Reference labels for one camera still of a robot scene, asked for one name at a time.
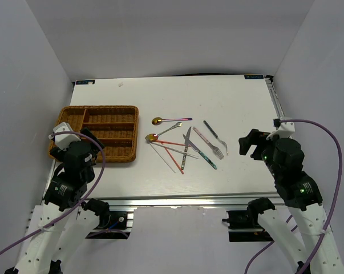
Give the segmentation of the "fork with pink handle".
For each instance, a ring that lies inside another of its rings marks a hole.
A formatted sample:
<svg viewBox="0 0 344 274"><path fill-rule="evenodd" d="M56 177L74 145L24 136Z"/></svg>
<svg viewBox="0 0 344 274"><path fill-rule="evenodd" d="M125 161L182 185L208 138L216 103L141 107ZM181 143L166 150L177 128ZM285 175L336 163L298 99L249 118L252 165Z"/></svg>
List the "fork with pink handle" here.
<svg viewBox="0 0 344 274"><path fill-rule="evenodd" d="M220 160L224 158L224 155L217 146L214 146L196 127L192 127L192 129L212 149L215 156Z"/></svg>

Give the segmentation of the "knife with green marbled handle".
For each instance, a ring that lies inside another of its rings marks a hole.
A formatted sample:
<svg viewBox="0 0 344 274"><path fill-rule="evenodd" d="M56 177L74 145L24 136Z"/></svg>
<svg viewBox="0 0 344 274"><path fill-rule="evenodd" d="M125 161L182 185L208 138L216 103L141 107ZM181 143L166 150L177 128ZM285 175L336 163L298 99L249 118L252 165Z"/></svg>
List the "knife with green marbled handle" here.
<svg viewBox="0 0 344 274"><path fill-rule="evenodd" d="M199 148L197 148L197 146L194 145L186 135L183 134L183 138L187 144L190 145L212 168L217 170L217 166Z"/></svg>

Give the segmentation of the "knife with brown marbled handle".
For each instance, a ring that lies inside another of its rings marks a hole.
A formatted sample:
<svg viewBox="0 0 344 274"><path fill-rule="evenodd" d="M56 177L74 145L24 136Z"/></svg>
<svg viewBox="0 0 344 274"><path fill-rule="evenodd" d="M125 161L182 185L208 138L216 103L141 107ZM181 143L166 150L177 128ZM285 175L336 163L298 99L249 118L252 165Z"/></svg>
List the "knife with brown marbled handle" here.
<svg viewBox="0 0 344 274"><path fill-rule="evenodd" d="M191 127L188 129L185 137L186 138L189 138L190 137L190 134L191 134ZM187 151L188 151L188 147L189 147L189 144L188 142L186 141L185 139L185 143L184 143L185 147L184 147L184 153L183 153L183 159L182 159L182 162L181 162L181 169L184 170L184 167L185 167L185 161L186 161L186 157L187 157Z"/></svg>

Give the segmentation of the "rainbow spoon ornate handle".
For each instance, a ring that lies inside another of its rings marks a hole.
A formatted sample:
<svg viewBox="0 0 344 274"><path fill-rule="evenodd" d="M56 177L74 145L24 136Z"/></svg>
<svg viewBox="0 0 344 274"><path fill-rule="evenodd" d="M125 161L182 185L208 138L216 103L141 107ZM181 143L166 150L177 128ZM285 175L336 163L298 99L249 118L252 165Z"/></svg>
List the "rainbow spoon ornate handle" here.
<svg viewBox="0 0 344 274"><path fill-rule="evenodd" d="M170 128L160 132L159 134L148 134L146 137L145 137L145 140L148 141L148 142L155 142L159 139L159 137L171 130L174 130L176 128L179 128L183 125L182 122L177 122L175 125L171 126Z"/></svg>

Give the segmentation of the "rainbow spoon plain handle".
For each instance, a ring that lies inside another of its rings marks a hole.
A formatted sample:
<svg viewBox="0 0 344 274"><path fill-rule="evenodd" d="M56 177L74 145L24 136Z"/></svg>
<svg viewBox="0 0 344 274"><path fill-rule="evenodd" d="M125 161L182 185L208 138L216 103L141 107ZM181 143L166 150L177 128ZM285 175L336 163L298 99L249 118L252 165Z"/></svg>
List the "rainbow spoon plain handle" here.
<svg viewBox="0 0 344 274"><path fill-rule="evenodd" d="M164 122L182 122L182 121L190 121L193 120L192 118L161 118L161 117L155 117L152 119L151 123L153 125L159 125Z"/></svg>

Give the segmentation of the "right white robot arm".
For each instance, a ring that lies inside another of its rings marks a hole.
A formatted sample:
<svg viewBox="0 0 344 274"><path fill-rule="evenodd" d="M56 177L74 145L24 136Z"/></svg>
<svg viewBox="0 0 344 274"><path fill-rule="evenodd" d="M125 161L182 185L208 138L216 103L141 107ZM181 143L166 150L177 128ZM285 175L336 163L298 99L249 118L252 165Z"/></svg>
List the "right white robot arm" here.
<svg viewBox="0 0 344 274"><path fill-rule="evenodd" d="M300 144L285 132L252 129L238 140L241 155L255 146L251 158L262 160L270 171L277 193L287 206L302 239L298 240L282 221L268 198L251 201L247 222L262 227L279 246L294 273L344 273L344 265L322 205L319 188L304 170Z"/></svg>

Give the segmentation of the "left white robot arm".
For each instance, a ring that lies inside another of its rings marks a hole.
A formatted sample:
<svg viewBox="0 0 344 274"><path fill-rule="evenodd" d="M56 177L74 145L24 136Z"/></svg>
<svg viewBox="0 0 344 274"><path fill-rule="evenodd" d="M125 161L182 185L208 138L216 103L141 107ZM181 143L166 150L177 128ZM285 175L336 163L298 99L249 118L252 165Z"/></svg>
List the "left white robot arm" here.
<svg viewBox="0 0 344 274"><path fill-rule="evenodd" d="M24 256L6 273L62 273L86 236L110 220L108 203L86 200L88 183L100 180L94 165L104 144L87 127L73 132L67 123L56 126L49 138L56 145L50 154L60 166L44 195L38 229L31 233Z"/></svg>

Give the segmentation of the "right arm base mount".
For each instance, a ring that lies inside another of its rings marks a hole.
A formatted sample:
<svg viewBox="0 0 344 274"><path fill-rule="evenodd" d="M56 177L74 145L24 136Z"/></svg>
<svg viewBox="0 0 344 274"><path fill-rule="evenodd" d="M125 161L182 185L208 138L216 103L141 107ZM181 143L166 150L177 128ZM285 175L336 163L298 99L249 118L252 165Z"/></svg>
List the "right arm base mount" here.
<svg viewBox="0 0 344 274"><path fill-rule="evenodd" d="M231 243L271 242L273 240L259 224L253 222L247 211L227 211L222 223L228 227Z"/></svg>

